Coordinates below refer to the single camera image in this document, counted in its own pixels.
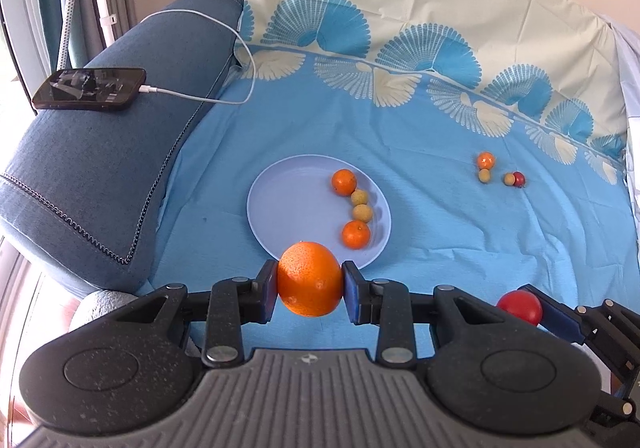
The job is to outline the tan longan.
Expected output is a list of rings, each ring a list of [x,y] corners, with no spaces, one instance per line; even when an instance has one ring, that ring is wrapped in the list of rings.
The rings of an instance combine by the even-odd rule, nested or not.
[[[352,207],[368,206],[369,205],[369,193],[366,190],[356,189],[350,196]]]
[[[370,223],[373,217],[373,209],[367,204],[358,204],[352,208],[352,218],[354,220],[362,221],[363,223]]]
[[[491,178],[490,170],[483,168],[477,174],[478,180],[483,183],[488,183]]]
[[[515,177],[514,177],[514,174],[513,174],[513,173],[506,173],[506,174],[503,176],[503,183],[504,183],[506,186],[512,187],[512,186],[514,185],[514,183],[515,183]]]

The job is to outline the blue patterned bed sheet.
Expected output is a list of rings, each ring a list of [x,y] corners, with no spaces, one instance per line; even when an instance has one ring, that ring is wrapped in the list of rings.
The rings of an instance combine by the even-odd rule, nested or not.
[[[390,205],[369,278],[638,307],[625,103],[599,15],[574,0],[245,0],[240,27],[226,102],[172,168],[150,286],[255,275],[267,252],[250,186],[285,157],[322,154]],[[514,171],[524,187],[503,183]]]

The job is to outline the orange fruit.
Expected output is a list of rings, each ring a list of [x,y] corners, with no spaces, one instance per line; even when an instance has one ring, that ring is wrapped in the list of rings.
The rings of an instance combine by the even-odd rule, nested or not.
[[[477,156],[476,163],[478,171],[486,171],[486,173],[489,173],[489,171],[495,167],[496,159],[491,153],[483,152]]]
[[[277,286],[283,305],[306,318],[329,315],[344,291],[341,266],[325,246],[316,242],[297,242],[282,254]]]
[[[370,236],[369,226],[361,220],[349,221],[341,232],[342,242],[349,249],[363,249],[368,245]]]
[[[357,189],[357,178],[352,171],[343,168],[332,175],[331,186],[341,197],[350,197]]]

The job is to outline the orange fruit in plate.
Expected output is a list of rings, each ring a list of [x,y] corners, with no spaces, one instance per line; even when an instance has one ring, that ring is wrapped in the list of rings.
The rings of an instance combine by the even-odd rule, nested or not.
[[[331,186],[341,197],[350,197],[357,189],[357,178],[352,171],[343,168],[332,175]]]

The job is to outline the tan longan in plate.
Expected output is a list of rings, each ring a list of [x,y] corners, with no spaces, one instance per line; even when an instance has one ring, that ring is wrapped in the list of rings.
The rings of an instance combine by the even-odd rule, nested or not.
[[[352,207],[368,206],[369,205],[369,193],[366,190],[356,189],[350,196]]]

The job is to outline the black smartphone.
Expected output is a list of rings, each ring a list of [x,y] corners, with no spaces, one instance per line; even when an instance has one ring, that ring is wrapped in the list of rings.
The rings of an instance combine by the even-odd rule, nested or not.
[[[122,111],[145,81],[137,67],[66,68],[43,82],[32,104],[37,110]]]

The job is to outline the white floral cloth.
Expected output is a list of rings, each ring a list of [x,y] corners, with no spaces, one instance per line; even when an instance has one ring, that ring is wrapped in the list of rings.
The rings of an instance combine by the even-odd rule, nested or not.
[[[640,39],[639,34],[602,15],[613,31],[618,60],[620,89],[623,93],[626,116],[626,145],[624,153],[625,185],[630,198],[634,225],[639,230],[639,157],[640,157]]]

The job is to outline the red cherry tomato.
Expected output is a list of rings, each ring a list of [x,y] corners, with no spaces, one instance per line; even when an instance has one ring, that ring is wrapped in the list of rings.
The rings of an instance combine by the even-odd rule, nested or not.
[[[514,171],[514,186],[521,188],[525,186],[525,176],[521,173],[521,171]]]
[[[542,320],[542,306],[538,297],[525,290],[516,290],[504,294],[499,299],[497,307],[534,327],[537,327]]]

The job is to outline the light blue plate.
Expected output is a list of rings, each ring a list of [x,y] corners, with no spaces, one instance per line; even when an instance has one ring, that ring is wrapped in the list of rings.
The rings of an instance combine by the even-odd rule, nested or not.
[[[357,187],[369,194],[373,218],[370,240],[362,249],[350,249],[342,241],[352,203],[331,185],[340,169],[354,173]],[[319,154],[290,156],[265,168],[250,186],[246,213],[257,242],[274,258],[297,242],[316,242],[341,263],[351,260],[363,268],[382,254],[392,231],[390,205],[378,185],[356,166]]]

